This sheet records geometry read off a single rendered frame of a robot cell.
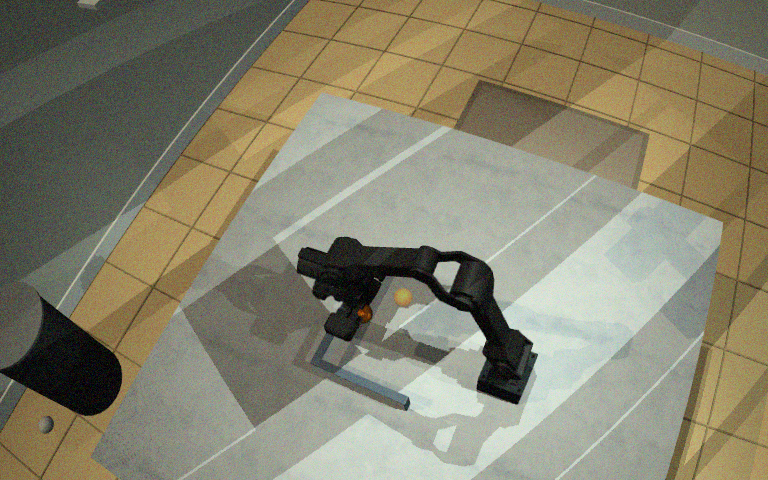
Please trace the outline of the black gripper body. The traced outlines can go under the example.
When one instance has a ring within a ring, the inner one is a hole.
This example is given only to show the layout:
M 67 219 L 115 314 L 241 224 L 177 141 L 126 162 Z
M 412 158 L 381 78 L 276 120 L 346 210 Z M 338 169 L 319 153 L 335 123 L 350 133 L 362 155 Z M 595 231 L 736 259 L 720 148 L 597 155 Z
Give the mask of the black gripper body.
M 341 315 L 331 312 L 324 325 L 325 331 L 345 341 L 351 341 L 358 327 L 356 323 L 359 318 L 357 312 L 359 308 L 362 310 L 364 309 L 373 292 L 372 287 L 376 282 L 373 278 L 377 278 L 382 282 L 385 277 L 386 276 L 382 275 L 370 275 L 366 286 L 355 295 L 345 295 L 341 293 L 336 285 L 334 292 L 340 294 L 340 302 L 343 302 L 342 307 L 346 309 L 342 311 Z

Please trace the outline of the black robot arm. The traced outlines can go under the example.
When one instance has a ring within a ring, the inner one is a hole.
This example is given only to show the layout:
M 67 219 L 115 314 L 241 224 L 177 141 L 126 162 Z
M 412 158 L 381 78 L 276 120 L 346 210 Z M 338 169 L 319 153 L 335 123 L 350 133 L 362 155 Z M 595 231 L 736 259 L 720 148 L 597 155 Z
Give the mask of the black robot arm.
M 433 294 L 459 311 L 469 312 L 486 338 L 483 355 L 494 369 L 491 375 L 518 385 L 529 362 L 533 342 L 509 327 L 494 298 L 494 275 L 484 261 L 463 251 L 441 252 L 430 246 L 420 248 L 363 246 L 357 239 L 337 237 L 328 252 L 310 247 L 298 254 L 296 272 L 315 279 L 314 296 L 340 302 L 338 290 L 355 295 L 366 286 L 370 275 L 414 278 Z M 433 275 L 438 262 L 460 264 L 449 292 Z M 517 382 L 517 384 L 515 383 Z

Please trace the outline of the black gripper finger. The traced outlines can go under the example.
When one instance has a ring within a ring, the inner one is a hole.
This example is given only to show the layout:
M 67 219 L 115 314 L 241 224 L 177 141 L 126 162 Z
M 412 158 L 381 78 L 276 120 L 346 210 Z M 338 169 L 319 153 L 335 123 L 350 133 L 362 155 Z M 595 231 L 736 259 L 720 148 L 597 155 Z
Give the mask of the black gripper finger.
M 344 309 L 342 309 L 342 308 L 339 308 L 339 307 L 338 307 L 338 308 L 337 308 L 337 310 L 336 310 L 336 313 L 337 313 L 337 314 L 339 314 L 339 315 L 341 315 L 341 313 L 342 313 L 342 311 L 343 311 L 343 310 L 344 310 Z M 362 320 L 363 320 L 363 317 L 361 317 L 361 316 L 359 316 L 359 315 L 358 315 L 358 317 L 359 317 L 359 318 L 358 318 L 358 320 L 357 320 L 357 322 L 356 322 L 356 323 L 357 323 L 357 325 L 358 325 L 357 329 L 359 328 L 359 326 L 360 326 L 360 324 L 361 324 L 361 322 L 362 322 Z
M 377 293 L 378 293 L 378 291 L 379 291 L 379 289 L 380 289 L 381 285 L 382 285 L 382 284 L 381 284 L 381 282 L 379 282 L 379 281 L 377 281 L 377 280 L 376 280 L 376 282 L 375 282 L 374 286 L 372 287 L 372 289 L 373 289 L 373 292 L 372 292 L 372 294 L 371 294 L 371 296 L 370 296 L 370 298 L 369 298 L 368 302 L 366 303 L 366 305 L 370 306 L 370 304 L 372 303 L 373 299 L 374 299 L 374 298 L 375 298 L 375 296 L 377 295 Z

